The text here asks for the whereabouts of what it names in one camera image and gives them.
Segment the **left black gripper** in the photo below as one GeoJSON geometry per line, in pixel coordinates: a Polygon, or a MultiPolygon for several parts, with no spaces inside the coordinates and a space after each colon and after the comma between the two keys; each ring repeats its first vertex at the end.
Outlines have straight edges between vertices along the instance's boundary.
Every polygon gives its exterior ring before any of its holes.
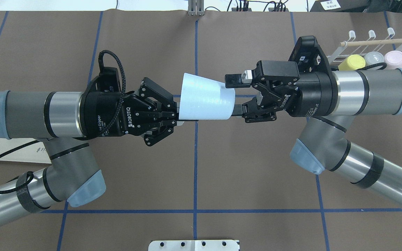
{"type": "MultiPolygon", "coordinates": [[[[121,83],[115,67],[102,67],[99,75],[83,94],[80,122],[83,135],[93,139],[112,120],[121,99],[121,83]]],[[[177,104],[173,95],[145,77],[137,91],[126,92],[114,124],[104,137],[143,136],[147,146],[153,146],[173,133],[174,127],[198,120],[177,119],[177,104]]]]}

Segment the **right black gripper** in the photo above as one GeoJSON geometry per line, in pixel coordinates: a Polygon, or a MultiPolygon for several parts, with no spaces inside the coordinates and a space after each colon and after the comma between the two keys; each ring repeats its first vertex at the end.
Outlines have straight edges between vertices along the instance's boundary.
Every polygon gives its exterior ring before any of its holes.
{"type": "Polygon", "coordinates": [[[254,88],[259,94],[234,104],[231,116],[247,123],[274,121],[278,111],[292,117],[327,116],[337,105],[337,82],[328,62],[298,68],[292,61],[260,60],[253,70],[225,75],[226,88],[254,88]]]}

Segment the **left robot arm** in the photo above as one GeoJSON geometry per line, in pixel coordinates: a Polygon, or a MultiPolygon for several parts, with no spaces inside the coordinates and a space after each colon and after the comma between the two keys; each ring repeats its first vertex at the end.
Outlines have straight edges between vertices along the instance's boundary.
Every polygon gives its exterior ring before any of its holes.
{"type": "Polygon", "coordinates": [[[103,195],[105,179],[89,140],[132,135],[153,146],[182,124],[171,93],[147,77],[138,90],[123,93],[115,67],[99,67],[84,92],[0,92],[0,139],[30,139],[0,159],[43,144],[51,161],[0,186],[0,227],[61,201],[79,207],[103,195]]]}

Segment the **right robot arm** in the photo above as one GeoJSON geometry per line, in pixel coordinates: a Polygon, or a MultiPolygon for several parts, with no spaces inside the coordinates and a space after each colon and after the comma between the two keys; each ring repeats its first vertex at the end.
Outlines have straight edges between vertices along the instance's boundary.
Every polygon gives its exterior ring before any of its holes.
{"type": "Polygon", "coordinates": [[[298,166],[337,173],[402,207],[402,167],[348,138],[363,128],[362,121],[402,115],[402,69],[344,71],[326,62],[302,67],[260,61],[255,69],[225,75],[225,87],[258,91],[233,111],[247,123],[275,121],[278,111],[307,119],[290,152],[298,166]]]}

